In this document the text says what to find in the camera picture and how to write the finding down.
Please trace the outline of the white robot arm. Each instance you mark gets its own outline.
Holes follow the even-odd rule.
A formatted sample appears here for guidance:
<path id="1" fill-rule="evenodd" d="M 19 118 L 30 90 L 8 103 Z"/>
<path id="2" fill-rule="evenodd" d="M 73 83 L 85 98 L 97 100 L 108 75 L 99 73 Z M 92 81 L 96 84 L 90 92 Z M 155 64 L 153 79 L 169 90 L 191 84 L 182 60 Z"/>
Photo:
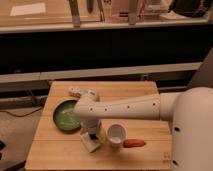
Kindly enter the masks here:
<path id="1" fill-rule="evenodd" d="M 73 112 L 83 129 L 97 134 L 102 119 L 171 121 L 172 171 L 213 171 L 213 88 L 100 101 L 89 89 L 71 88 L 78 98 Z"/>

